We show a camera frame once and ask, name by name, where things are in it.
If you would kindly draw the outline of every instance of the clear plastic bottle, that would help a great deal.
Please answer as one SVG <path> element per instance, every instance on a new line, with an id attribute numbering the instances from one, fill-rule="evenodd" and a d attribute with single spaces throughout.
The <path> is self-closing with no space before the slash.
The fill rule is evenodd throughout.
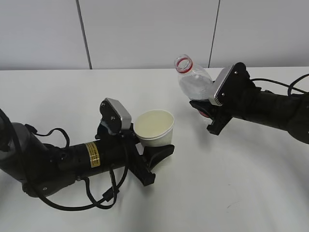
<path id="1" fill-rule="evenodd" d="M 188 55 L 180 55 L 174 62 L 178 82 L 183 93 L 191 100 L 208 99 L 213 81 L 201 66 L 194 64 Z"/>

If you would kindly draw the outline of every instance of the white paper cup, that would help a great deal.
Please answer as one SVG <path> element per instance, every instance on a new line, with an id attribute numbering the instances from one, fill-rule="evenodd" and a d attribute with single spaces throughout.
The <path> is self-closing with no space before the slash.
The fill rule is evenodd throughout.
<path id="1" fill-rule="evenodd" d="M 165 146 L 172 142 L 174 116 L 165 110 L 151 110 L 140 115 L 134 131 L 143 146 Z"/>

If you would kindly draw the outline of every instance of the yellow sticker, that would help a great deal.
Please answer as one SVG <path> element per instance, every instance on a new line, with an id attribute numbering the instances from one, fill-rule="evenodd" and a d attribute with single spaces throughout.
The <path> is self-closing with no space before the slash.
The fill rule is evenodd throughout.
<path id="1" fill-rule="evenodd" d="M 85 144 L 90 157 L 90 164 L 92 168 L 98 167 L 101 165 L 100 163 L 100 155 L 98 154 L 97 146 L 94 142 Z"/>

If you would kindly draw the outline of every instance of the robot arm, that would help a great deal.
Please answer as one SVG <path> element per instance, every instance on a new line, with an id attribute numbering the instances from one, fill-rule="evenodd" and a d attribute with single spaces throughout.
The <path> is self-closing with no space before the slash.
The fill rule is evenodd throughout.
<path id="1" fill-rule="evenodd" d="M 297 140 L 309 144 L 307 93 L 283 96 L 261 91 L 250 79 L 243 63 L 223 69 L 212 90 L 208 100 L 190 101 L 192 107 L 212 119 L 212 124 L 207 127 L 210 133 L 219 135 L 236 117 L 288 131 Z"/>
<path id="2" fill-rule="evenodd" d="M 21 182 L 23 191 L 31 197 L 39 197 L 48 205 L 67 211 L 85 210 L 92 207 L 110 208 L 116 201 L 117 193 L 127 171 L 130 170 L 144 186 L 154 183 L 152 168 L 171 155 L 173 145 L 145 147 L 140 155 L 136 149 L 136 137 L 131 115 L 117 100 L 106 98 L 100 105 L 102 120 L 95 136 L 97 140 L 59 148 L 42 144 L 35 135 L 37 131 L 29 125 L 11 123 L 0 110 L 0 169 Z M 123 177 L 115 183 L 113 169 L 125 167 Z M 89 176 L 109 171 L 112 187 L 100 201 L 95 201 L 89 189 Z M 86 193 L 92 204 L 82 207 L 65 207 L 52 203 L 50 196 L 62 188 L 84 180 Z M 113 198 L 111 205 L 101 205 Z"/>

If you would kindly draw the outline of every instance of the table surface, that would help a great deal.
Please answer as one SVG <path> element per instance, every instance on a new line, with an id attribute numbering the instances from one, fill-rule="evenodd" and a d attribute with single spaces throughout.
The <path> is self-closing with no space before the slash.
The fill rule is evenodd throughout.
<path id="1" fill-rule="evenodd" d="M 309 67 L 249 68 L 252 78 L 291 83 Z M 213 79 L 220 69 L 208 69 Z M 239 119 L 219 136 L 207 132 L 182 94 L 172 69 L 0 71 L 0 107 L 11 121 L 39 132 L 64 128 L 71 144 L 94 140 L 105 97 L 119 100 L 133 122 L 143 112 L 164 109 L 175 116 L 174 154 L 154 168 L 143 187 L 129 174 L 110 210 L 55 210 L 22 192 L 0 171 L 0 231 L 3 232 L 300 232 L 309 230 L 309 146 L 287 132 Z M 286 88 L 257 82 L 279 94 Z M 309 87 L 309 80 L 298 85 Z M 41 139 L 64 146 L 61 134 Z M 116 170 L 120 178 L 123 169 Z M 98 199 L 109 174 L 91 178 Z M 84 182 L 49 199 L 66 206 L 88 204 Z"/>

